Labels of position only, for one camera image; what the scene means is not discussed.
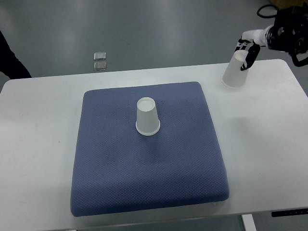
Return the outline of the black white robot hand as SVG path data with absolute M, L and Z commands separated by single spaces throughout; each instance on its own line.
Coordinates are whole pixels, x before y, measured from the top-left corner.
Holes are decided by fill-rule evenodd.
M 241 71 L 246 71 L 252 67 L 260 52 L 260 46 L 267 46 L 266 35 L 266 29 L 249 30 L 243 32 L 237 42 L 235 51 L 246 50 L 247 47 L 250 48 L 248 49 L 245 61 L 240 68 Z

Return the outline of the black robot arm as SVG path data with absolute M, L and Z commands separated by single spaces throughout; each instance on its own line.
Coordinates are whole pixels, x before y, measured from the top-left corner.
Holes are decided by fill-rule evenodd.
M 257 15 L 261 18 L 274 18 L 275 21 L 265 29 L 243 32 L 235 49 L 239 51 L 248 48 L 240 70 L 252 67 L 261 47 L 289 54 L 296 67 L 306 66 L 308 59 L 299 60 L 297 56 L 308 52 L 308 4 L 304 2 L 302 6 L 281 10 L 273 4 L 267 4 L 258 9 Z

